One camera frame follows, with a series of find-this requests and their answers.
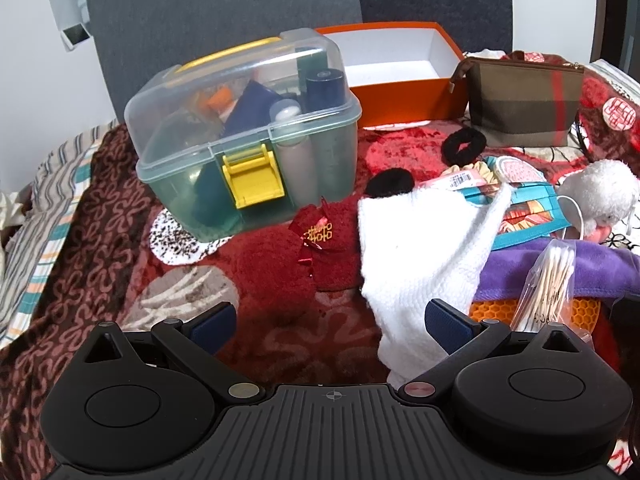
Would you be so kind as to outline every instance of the white wall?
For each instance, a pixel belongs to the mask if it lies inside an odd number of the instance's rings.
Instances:
[[[51,150],[114,117],[93,39],[67,52],[49,0],[0,0],[0,188],[21,189]]]
[[[596,0],[513,0],[513,49],[588,63]]]

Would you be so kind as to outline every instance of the white bottle cap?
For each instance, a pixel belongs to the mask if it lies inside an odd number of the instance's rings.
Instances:
[[[293,99],[283,99],[271,105],[269,114],[271,120],[276,123],[288,121],[289,119],[298,116],[302,113],[300,104]]]

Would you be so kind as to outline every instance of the white towel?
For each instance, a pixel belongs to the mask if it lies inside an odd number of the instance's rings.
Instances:
[[[424,309],[440,298],[468,314],[511,187],[487,206],[456,191],[421,187],[358,203],[362,295],[382,330],[378,357],[399,388],[447,354],[424,326]]]

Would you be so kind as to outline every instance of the red ribbon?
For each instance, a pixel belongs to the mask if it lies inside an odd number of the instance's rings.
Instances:
[[[331,223],[327,218],[326,211],[324,209],[326,205],[327,205],[326,200],[324,198],[321,198],[321,205],[319,207],[319,211],[322,214],[322,217],[312,227],[322,227],[324,225]],[[306,230],[302,230],[299,224],[292,222],[291,225],[289,225],[289,229],[293,231],[295,234],[297,234],[300,237],[300,240],[302,241],[302,247],[300,248],[300,253],[298,254],[298,263],[304,266],[311,267],[311,270],[309,273],[310,275],[313,273],[312,269],[313,269],[314,251],[338,252],[337,250],[332,248],[322,247],[320,244],[316,243],[315,241],[310,240],[307,236],[307,233],[310,230],[309,228],[307,228]]]

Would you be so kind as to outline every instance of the blue gripper pad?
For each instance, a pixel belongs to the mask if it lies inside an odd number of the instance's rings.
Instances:
[[[190,322],[188,338],[209,354],[218,352],[236,332],[236,309],[230,303],[210,315],[200,314]]]
[[[471,341],[482,325],[442,300],[431,300],[424,309],[427,332],[449,355]]]

